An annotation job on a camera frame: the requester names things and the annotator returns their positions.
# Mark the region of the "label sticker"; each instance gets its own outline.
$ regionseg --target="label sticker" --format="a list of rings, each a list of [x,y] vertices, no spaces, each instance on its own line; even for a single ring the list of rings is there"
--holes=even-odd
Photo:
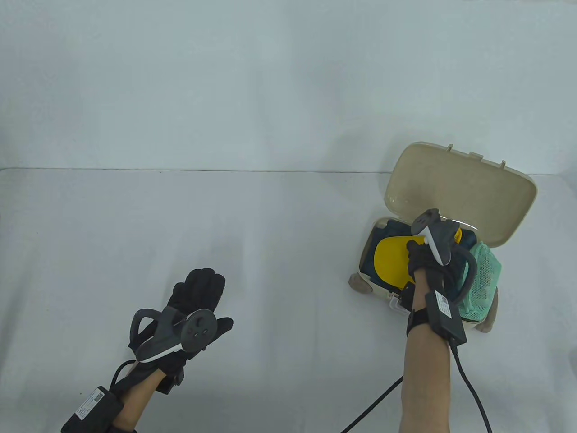
[[[449,319],[452,319],[453,316],[451,316],[451,310],[449,309],[449,301],[447,301],[447,298],[445,298],[437,291],[435,291],[435,295],[437,296],[437,305],[439,306],[439,311]]]
[[[102,397],[104,397],[104,393],[96,388],[86,399],[86,401],[82,403],[82,406],[80,406],[75,412],[76,416],[81,420],[85,419],[86,415],[88,415],[90,411],[94,409],[94,406],[96,406]]]

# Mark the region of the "wrist strap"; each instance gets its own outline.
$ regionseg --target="wrist strap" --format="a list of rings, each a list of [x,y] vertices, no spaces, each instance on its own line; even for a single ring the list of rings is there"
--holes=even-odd
[[[409,314],[409,321],[407,322],[407,336],[409,336],[411,329],[424,323],[429,323],[429,314],[427,313],[427,309],[423,308],[418,311],[412,310],[411,314]]]

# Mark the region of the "beige suitcase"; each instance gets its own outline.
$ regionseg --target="beige suitcase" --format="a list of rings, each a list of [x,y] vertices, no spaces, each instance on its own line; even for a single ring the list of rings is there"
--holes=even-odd
[[[461,228],[474,231],[478,241],[495,248],[513,235],[536,195],[532,179],[506,167],[505,161],[497,164],[483,160],[482,155],[455,151],[452,145],[420,141],[409,145],[397,161],[385,192],[385,205],[398,217],[394,219],[409,225],[425,210],[438,208],[443,217],[458,221]],[[389,220],[380,218],[373,228],[382,228]],[[351,275],[349,285],[360,293],[374,293],[388,300],[392,309],[408,315],[399,306],[397,293],[361,273],[371,240],[369,237],[365,244],[359,271]],[[498,303],[499,294],[495,293],[485,320],[463,320],[465,328],[489,332]]]

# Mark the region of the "forearm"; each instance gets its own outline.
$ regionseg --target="forearm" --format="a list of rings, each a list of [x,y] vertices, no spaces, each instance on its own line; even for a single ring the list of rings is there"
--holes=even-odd
[[[425,271],[416,271],[414,310],[426,307],[428,292]],[[450,365],[447,342],[428,324],[415,326],[407,337],[404,355],[401,433],[449,431]]]
[[[138,385],[129,389],[121,398],[124,408],[113,421],[113,426],[127,432],[136,428],[138,420],[150,401],[156,387],[166,375],[161,370],[156,370]]]

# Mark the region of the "suitcase lid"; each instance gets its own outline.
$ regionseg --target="suitcase lid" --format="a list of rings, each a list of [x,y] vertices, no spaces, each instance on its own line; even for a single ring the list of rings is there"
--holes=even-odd
[[[425,210],[474,230],[490,247],[513,235],[537,195],[533,180],[482,155],[419,141],[397,161],[385,192],[387,208],[411,223]]]

